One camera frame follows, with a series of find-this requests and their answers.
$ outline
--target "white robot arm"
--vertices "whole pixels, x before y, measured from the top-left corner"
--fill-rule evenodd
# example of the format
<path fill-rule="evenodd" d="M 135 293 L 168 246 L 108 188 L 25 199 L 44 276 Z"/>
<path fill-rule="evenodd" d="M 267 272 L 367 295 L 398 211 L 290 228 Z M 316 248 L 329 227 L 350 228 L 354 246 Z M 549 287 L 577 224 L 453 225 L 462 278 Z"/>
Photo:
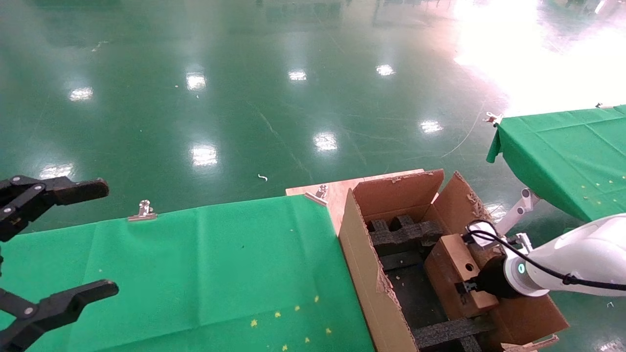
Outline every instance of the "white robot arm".
<path fill-rule="evenodd" d="M 574 229 L 532 249 L 518 234 L 523 249 L 498 237 L 488 222 L 468 226 L 480 246 L 499 242 L 505 256 L 490 260 L 470 284 L 496 296 L 542 296 L 550 290 L 597 296 L 626 296 L 626 214 L 612 215 Z"/>

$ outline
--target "green tablecloth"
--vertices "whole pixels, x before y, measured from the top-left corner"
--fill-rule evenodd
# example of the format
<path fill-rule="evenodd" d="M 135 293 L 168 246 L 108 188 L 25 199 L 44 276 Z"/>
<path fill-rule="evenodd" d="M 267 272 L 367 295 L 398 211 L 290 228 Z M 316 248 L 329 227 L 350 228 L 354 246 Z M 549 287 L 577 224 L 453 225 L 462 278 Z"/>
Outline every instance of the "green tablecloth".
<path fill-rule="evenodd" d="M 328 212 L 304 196 L 24 234 L 3 256 L 0 286 L 32 301 L 120 287 L 33 352 L 374 351 Z"/>
<path fill-rule="evenodd" d="M 499 153 L 539 197 L 572 216 L 626 212 L 626 105 L 505 118 L 487 161 Z"/>

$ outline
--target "small cardboard box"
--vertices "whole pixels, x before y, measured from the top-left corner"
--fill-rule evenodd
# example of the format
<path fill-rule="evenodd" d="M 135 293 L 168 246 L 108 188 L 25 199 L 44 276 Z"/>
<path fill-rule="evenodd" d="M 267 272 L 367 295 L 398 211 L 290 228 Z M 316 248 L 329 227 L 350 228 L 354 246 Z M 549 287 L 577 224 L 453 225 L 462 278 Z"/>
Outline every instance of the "small cardboard box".
<path fill-rule="evenodd" d="M 458 172 L 433 201 L 443 179 L 443 170 L 432 170 L 361 182 L 348 191 L 339 240 L 378 352 L 415 352 L 418 348 L 411 333 L 415 327 L 407 323 L 393 285 L 382 271 L 367 222 L 410 215 L 416 222 L 438 223 L 448 235 L 463 233 L 472 220 L 490 218 Z M 479 267 L 484 264 L 480 258 L 476 262 Z M 530 343 L 568 327 L 549 296 L 499 299 L 489 314 L 496 325 L 492 339 L 499 343 Z"/>

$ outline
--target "wooden board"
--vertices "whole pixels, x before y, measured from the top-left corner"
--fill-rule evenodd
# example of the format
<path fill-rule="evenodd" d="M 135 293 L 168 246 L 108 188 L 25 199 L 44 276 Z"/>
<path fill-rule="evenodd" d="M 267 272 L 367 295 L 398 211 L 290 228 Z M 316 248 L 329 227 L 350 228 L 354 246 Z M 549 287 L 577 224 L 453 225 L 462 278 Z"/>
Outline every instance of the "wooden board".
<path fill-rule="evenodd" d="M 424 172 L 424 169 L 420 168 L 417 170 L 386 173 L 384 175 L 362 177 L 359 179 L 330 182 L 326 184 L 328 186 L 328 192 L 326 195 L 326 201 L 328 202 L 327 208 L 331 214 L 332 225 L 335 227 L 335 232 L 339 233 L 339 228 L 341 227 L 341 220 L 344 217 L 344 208 L 346 207 L 346 195 L 348 194 L 348 189 L 354 189 L 354 187 L 362 181 L 386 179 L 389 177 L 398 177 L 420 172 Z M 322 184 L 285 189 L 285 194 L 298 195 L 305 194 L 306 192 L 315 194 L 321 185 Z"/>

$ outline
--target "green epoxy floor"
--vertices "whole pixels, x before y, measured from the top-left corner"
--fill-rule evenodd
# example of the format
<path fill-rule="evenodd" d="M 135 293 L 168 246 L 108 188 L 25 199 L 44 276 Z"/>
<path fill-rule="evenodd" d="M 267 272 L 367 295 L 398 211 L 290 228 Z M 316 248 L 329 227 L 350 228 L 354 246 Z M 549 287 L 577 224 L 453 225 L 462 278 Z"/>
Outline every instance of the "green epoxy floor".
<path fill-rule="evenodd" d="M 461 171 L 498 217 L 522 184 L 485 162 L 485 112 L 626 103 L 625 19 L 618 0 L 5 0 L 0 170 L 111 187 L 28 231 L 414 168 Z M 518 228 L 578 225 L 542 203 Z M 624 299 L 552 296 L 572 327 L 547 351 L 625 349 Z"/>

